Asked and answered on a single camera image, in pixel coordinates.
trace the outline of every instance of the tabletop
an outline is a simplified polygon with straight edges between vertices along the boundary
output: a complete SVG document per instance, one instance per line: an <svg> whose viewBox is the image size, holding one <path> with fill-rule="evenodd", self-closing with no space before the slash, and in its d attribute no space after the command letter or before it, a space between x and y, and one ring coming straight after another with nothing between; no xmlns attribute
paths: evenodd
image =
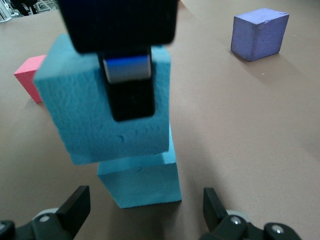
<svg viewBox="0 0 320 240"><path fill-rule="evenodd" d="M235 15L290 14L279 54L247 62L230 51ZM0 23L0 219L17 226L89 185L75 239L196 240L207 232L203 188L263 228L320 238L320 1L183 0L172 58L170 123L182 202L120 209L97 164L73 165L49 112L14 77L65 33L58 10Z"/></svg>

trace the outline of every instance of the purple cube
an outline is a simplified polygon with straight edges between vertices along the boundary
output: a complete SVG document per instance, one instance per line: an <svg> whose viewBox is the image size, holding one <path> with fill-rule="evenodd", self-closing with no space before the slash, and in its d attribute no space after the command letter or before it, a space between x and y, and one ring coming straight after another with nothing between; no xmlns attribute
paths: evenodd
<svg viewBox="0 0 320 240"><path fill-rule="evenodd" d="M261 8L234 17L231 51L254 61L280 51L289 14Z"/></svg>

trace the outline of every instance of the blue foam block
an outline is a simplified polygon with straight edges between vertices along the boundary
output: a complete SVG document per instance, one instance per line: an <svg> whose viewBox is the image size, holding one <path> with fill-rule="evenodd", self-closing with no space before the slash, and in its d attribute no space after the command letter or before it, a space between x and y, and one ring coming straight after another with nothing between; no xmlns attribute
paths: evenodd
<svg viewBox="0 0 320 240"><path fill-rule="evenodd" d="M168 152L100 162L97 175L120 208L182 198L171 132Z"/></svg>
<svg viewBox="0 0 320 240"><path fill-rule="evenodd" d="M80 55L66 34L53 44L34 83L74 164L168 151L171 59L160 46L151 53L154 115L116 122L96 54Z"/></svg>
<svg viewBox="0 0 320 240"><path fill-rule="evenodd" d="M254 61L280 51L289 14L261 8L234 17L231 51Z"/></svg>

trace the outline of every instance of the light blue rectangular block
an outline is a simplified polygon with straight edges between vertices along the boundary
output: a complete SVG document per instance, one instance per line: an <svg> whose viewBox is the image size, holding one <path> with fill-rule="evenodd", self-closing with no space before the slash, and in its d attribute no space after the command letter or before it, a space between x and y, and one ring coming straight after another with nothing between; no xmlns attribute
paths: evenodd
<svg viewBox="0 0 320 240"><path fill-rule="evenodd" d="M254 61L280 51L289 14L261 8L234 17L231 51Z"/></svg>
<svg viewBox="0 0 320 240"><path fill-rule="evenodd" d="M116 122L96 54L77 53L66 34L53 44L34 83L74 164L168 151L171 59L163 47L151 53L154 115Z"/></svg>
<svg viewBox="0 0 320 240"><path fill-rule="evenodd" d="M97 175L120 208L182 198L171 132L168 152L100 162Z"/></svg>

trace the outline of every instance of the black mount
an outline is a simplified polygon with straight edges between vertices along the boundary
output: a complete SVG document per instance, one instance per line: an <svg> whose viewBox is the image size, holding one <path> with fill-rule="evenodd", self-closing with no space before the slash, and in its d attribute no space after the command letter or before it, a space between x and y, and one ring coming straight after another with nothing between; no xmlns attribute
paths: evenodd
<svg viewBox="0 0 320 240"><path fill-rule="evenodd" d="M113 119L146 118L155 113L153 75L110 84L102 62L140 56L141 49L169 44L176 33L177 0L58 0L77 52L97 53Z"/></svg>
<svg viewBox="0 0 320 240"><path fill-rule="evenodd" d="M90 209L89 186L80 186L56 213L39 215L18 228L13 221L0 221L0 240L72 240Z"/></svg>
<svg viewBox="0 0 320 240"><path fill-rule="evenodd" d="M289 226L270 222L261 230L237 215L228 215L213 188L203 193L203 215L209 233L199 240L301 240Z"/></svg>

